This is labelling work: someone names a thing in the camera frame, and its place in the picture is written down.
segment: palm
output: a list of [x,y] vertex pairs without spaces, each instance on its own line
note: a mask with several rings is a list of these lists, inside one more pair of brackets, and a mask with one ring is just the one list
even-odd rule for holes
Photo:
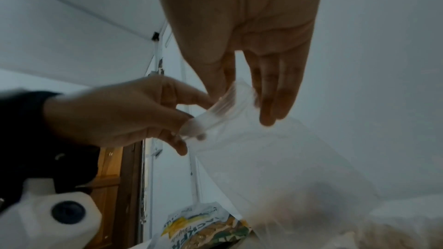
[[243,50],[272,125],[292,107],[303,78],[320,0],[162,0],[180,50],[217,98],[235,80]]

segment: food package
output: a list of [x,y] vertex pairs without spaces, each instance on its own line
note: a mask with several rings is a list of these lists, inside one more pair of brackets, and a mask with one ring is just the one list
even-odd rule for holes
[[195,204],[169,215],[148,249],[225,249],[250,231],[245,221],[234,218],[217,202]]
[[443,249],[443,219],[369,217],[354,241],[359,249]]
[[262,126],[255,99],[237,82],[180,135],[265,247],[321,248],[379,205],[373,185],[302,123]]

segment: dark jacket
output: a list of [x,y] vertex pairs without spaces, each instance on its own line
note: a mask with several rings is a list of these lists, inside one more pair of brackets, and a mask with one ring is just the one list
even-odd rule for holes
[[54,136],[42,115],[57,93],[0,96],[0,212],[18,202],[27,178],[53,178],[57,193],[75,191],[97,174],[100,148],[78,146]]

